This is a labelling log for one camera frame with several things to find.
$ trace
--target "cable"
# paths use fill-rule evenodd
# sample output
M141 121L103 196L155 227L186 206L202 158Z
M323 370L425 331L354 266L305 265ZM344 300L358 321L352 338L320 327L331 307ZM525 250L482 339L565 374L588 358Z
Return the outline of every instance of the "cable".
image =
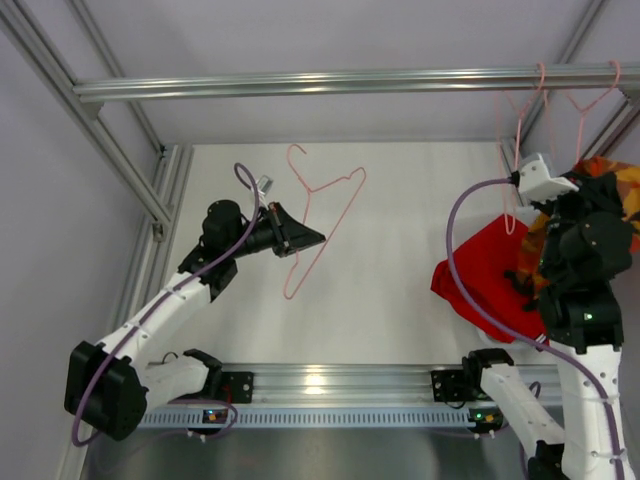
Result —
M460 405L451 405L449 402L444 402L444 404L449 408L453 408L454 410L460 410L467 404L467 401L463 400L462 403L460 403Z
M173 289L174 291L180 290L187 283L191 282L192 280L194 280L196 278L199 278L200 275L202 275L203 273L208 272L209 270L214 268L216 265L219 265L220 263L224 262L227 258L229 258L231 255L233 255L233 253L238 248L240 248L240 246L242 246L242 244L245 242L245 240L249 237L249 235L251 234L251 231L253 230L253 228L256 225L256 221L258 220L258 213L260 211L260 195L258 193L258 186L256 184L255 178L253 177L253 175L251 175L251 172L249 171L249 169L247 167L245 167L244 165L242 165L241 163L236 163L233 166L233 170L234 170L238 180L245 187L251 188L253 190L253 194L254 194L253 195L254 196L254 210L253 210L253 216L251 218L251 221L249 222L249 225L247 226L247 229L244 231L244 233L242 234L240 239L229 250L227 250L225 253L220 255L213 262L209 263L208 265L205 265L200 270L198 270L196 273L190 275L185 280L183 280L180 283L178 283L174 287L174 289ZM242 170L242 172L249 179L249 183L247 183L240 176L240 170ZM158 310L158 308L164 303L164 301L167 300L167 298L169 298L171 295L173 295L172 292L165 292L158 300L156 300L156 302L153 303L151 305L151 307L140 318L140 321L138 322L139 326L142 326L147 320L149 320L151 315L153 315L156 312L156 310ZM114 347L114 349L111 352L109 352L107 357L100 364L100 366L98 367L96 372L93 374L93 377L91 377L91 380L89 381L89 384L87 385L87 388L85 389L84 393L82 394L82 398L80 399L80 403L78 404L78 409L76 411L75 418L73 419L73 426L71 428L71 442L73 443L74 446L76 446L76 447L84 447L84 446L90 444L93 440L95 440L95 438L100 434L100 432L96 432L94 435L90 436L86 440L80 440L79 431L80 431L80 422L82 420L82 415L84 413L85 408L87 407L87 403L89 402L89 397L91 396L91 393L93 392L93 389L95 388L96 384L98 383L98 380L100 379L100 377L102 376L104 371L109 366L109 363L111 363L111 360L113 360L115 358L115 356L118 354L118 352L131 339L131 337L133 337L133 335L135 334L135 332L138 329L139 329L139 327L137 327L137 326L134 326L133 328L129 329L129 331L122 338L122 340L120 340L120 342Z
M480 305L478 305L478 303L473 299L471 294L467 291L467 288L464 286L464 283L462 283L462 280L460 279L460 274L458 273L458 269L456 268L455 260L453 257L453 225L456 218L456 214L460 209L460 206L465 201L465 199L476 190L480 190L484 187L488 187L492 185L503 185L503 184L509 184L509 183L511 183L511 180L508 178L497 179L497 180L485 180L484 182L480 182L469 187L467 190L465 190L462 193L462 195L460 195L460 197L454 203L453 208L451 209L451 213L449 214L449 220L447 221L447 233L446 233L447 261L449 263L449 270L451 271L451 276L453 277L453 281L458 287L458 290L460 290L460 294L467 301L467 303L471 305L471 307L476 312L478 312L480 316L484 318L486 321L488 321L491 325L511 335L512 337L520 340L521 342L524 342L534 348L537 348L545 352L548 352L552 355L555 355L561 360L564 360L570 365L573 365L575 368L578 369L578 371L580 371L580 373L582 373L585 377L587 377L587 379L593 384L596 391L598 392L598 395L600 395L600 398L604 400L603 406L604 406L605 414L607 417L609 432L611 434L612 451L613 451L613 455L617 457L614 459L615 469L616 469L616 478L618 480L624 480L625 478L624 466L620 458L620 455L622 455L622 450L620 448L620 437L618 436L618 427L617 427L615 415L613 413L613 406L608 403L609 397L607 395L607 391L604 389L604 387L602 386L602 383L600 383L598 378L591 372L591 370L589 370L587 367L582 365L579 361L571 358L566 353L563 353L560 350L557 350L550 345L546 345L544 343L538 343L534 340L531 340L529 337L522 335L520 332L508 327L507 325L500 323L498 320L493 318Z
M533 393L534 397L540 398L540 392L542 391L542 385L540 384L540 382L535 381L531 385L529 385L529 390L531 390L531 393Z
M164 365L165 362L167 361L167 357L169 355L173 355L174 357L176 357L176 359L178 358L178 354L176 352L167 352L164 354L164 357L162 357L162 364Z

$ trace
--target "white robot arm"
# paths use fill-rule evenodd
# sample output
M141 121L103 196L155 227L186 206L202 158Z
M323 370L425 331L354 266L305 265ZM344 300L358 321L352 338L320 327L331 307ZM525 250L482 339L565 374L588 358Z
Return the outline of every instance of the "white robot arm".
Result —
M615 455L612 443L617 437L625 452L618 391L622 318L609 280L631 266L634 232L622 220L615 176L570 172L554 178L543 156L534 154L516 177L519 192L550 216L538 269L550 284L539 294L538 310L550 346L565 357L554 357L565 429L524 385L504 350L471 352L463 359L467 378L509 420L529 459L530 479L615 480L620 470L626 480L635 479L626 454Z
M212 356L188 350L166 365L149 362L227 287L238 271L237 258L269 248L286 257L325 241L277 202L260 207L253 230L247 233L247 228L235 202L220 200L209 207L198 245L164 289L118 330L95 345L82 342L73 350L64 402L68 412L122 440L145 412L171 400L186 394L215 399L222 364ZM234 245L239 246L229 255Z

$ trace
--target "enclosure frame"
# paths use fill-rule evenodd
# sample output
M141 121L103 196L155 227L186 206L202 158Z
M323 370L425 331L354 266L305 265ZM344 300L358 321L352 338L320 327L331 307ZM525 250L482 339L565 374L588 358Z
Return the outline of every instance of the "enclosure frame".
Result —
M92 17L84 0L67 0L79 24L93 44L96 53L113 77L125 74L109 48L99 25ZM610 64L566 65L571 61L587 32L602 13L608 2L592 0L576 21L576 27L567 44L556 59L556 64L548 65L545 71L544 87L550 90L567 88L606 88L616 76L616 69ZM147 214L143 220L123 286L117 315L106 325L105 332L121 325L137 312L159 291L167 270L167 262L177 216L184 195L193 148L188 144L163 145L144 113L139 101L167 98L224 98L252 96L320 95L388 92L469 92L488 90L532 90L539 86L541 72L537 66L465 68L465 69L422 69L387 71L342 71L342 72L300 72L273 74L243 74L193 78L109 78L103 80L79 80L72 72L64 57L56 50L37 19L21 0L7 0L0 3L0 25L16 48L40 76L52 95L75 120L78 128L90 140L103 160L114 170L126 188L135 196ZM624 94L610 118L594 137L585 156L607 155L634 128L640 118L640 101L636 92L640 90L640 61L621 65L618 89ZM158 156L156 173L152 180L145 178L140 168L132 162L110 132L100 110L105 102L127 102L136 122ZM524 122L524 135L530 133L539 117L542 105L536 102ZM514 155L515 142L504 139L501 144L505 159ZM425 374L446 368L446 365L423 366L375 366L376 371L387 369L384 375L405 375L415 369ZM230 370L248 368L246 365L229 365ZM280 375L290 382L299 381L301 371L332 368L336 378L364 382L371 375L371 369L360 366L251 366L257 375L264 371L279 369ZM559 381L555 366L523 366L525 377L535 373L535 378L545 378L543 403L560 405ZM433 401L433 385L424 382L424 395L416 400L397 398L399 409L408 404L421 408L436 408ZM330 408L343 408L345 402L341 394L348 390L348 382L342 390L336 390L335 398L324 397L324 404ZM384 394L381 387L372 395ZM265 402L258 408L269 411L281 407L277 402ZM77 464L82 465L82 451L69 450L59 478L75 478Z

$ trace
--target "cable tie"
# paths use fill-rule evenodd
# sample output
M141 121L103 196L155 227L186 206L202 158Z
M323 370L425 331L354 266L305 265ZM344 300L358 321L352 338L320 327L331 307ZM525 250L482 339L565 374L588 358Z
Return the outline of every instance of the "cable tie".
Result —
M167 292L170 293L171 295L175 295L178 298L180 298L181 300L186 300L187 296L184 295L183 293L180 293L180 290L176 290L175 287L170 287L168 285L166 285L163 289L163 292Z
M586 400L587 402L595 402L595 403L602 403L602 404L609 404L609 405L615 405L617 401L619 401L620 399L620 393L616 394L616 395L611 395L607 398L602 398L600 396L598 397L593 397L593 398L582 398L582 400Z
M128 321L125 325L129 325L131 328L134 328L135 330L140 332L140 335L143 335L143 340L146 340L147 338L151 338L151 334L149 333L148 330L146 330L141 324L140 324L140 320L130 320Z
M623 448L620 451L620 455L614 455L613 453L600 453L600 452L593 451L591 452L591 456L594 458L606 458L609 460L609 463L613 463L617 461L626 462L628 457L626 448Z

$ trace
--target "red garment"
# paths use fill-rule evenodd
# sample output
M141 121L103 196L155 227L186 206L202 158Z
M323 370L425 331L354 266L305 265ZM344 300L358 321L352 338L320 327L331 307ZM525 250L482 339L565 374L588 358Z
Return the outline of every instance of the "red garment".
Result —
M460 278L473 299L493 318L527 337L544 341L546 329L537 311L523 307L530 298L517 293L504 272L515 271L518 252L527 226L516 222L512 235L507 235L502 217L497 218L462 244L453 254ZM453 306L462 317L501 342L513 337L487 322L462 298L453 281L447 261L440 262L433 273L431 290Z

